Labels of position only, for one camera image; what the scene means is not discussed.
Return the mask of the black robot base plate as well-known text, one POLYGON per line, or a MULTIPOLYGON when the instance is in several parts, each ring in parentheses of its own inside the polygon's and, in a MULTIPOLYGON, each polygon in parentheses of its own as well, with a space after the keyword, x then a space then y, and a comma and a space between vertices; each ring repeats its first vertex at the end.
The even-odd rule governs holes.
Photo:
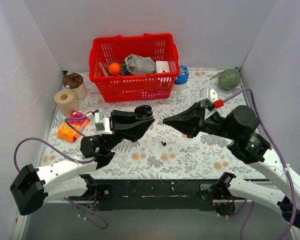
POLYGON ((199 210, 232 215, 235 198, 214 189, 215 180, 204 179, 94 179, 73 201, 97 204, 99 211, 199 210))

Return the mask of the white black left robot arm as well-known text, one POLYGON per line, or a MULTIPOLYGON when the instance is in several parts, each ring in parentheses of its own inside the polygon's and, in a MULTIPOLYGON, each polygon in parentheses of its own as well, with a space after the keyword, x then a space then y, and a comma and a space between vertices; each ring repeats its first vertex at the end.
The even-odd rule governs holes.
POLYGON ((66 197, 91 200, 98 196, 101 191, 89 173, 107 166, 115 156, 114 147, 123 140, 137 142, 155 121, 149 105, 138 106, 134 111, 113 110, 110 117, 98 110, 90 111, 82 119, 93 121, 96 129, 95 135, 84 135, 80 141, 83 160, 57 150, 65 160, 17 169, 10 192, 22 216, 34 213, 49 201, 66 197))

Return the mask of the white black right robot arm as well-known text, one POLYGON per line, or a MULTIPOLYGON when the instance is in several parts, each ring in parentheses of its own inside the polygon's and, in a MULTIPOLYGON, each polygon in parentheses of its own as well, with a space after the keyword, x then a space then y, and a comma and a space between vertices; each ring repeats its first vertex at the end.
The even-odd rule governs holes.
POLYGON ((261 121, 249 106, 239 105, 222 117, 217 109, 223 105, 220 99, 214 103, 197 102, 187 110, 165 118, 163 123, 188 138, 203 132, 231 140, 227 149, 238 160, 262 173, 276 188, 257 185, 225 172, 203 193, 214 199, 236 197, 255 201, 300 229, 300 176, 283 167, 270 143, 256 133, 261 121))

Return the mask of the black earbud charging case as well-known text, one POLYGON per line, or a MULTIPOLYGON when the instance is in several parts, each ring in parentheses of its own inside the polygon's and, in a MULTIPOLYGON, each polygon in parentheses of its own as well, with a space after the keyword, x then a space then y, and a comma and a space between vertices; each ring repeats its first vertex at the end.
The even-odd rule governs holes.
POLYGON ((134 113, 137 120, 144 120, 153 117, 153 111, 150 105, 138 106, 135 108, 134 113))

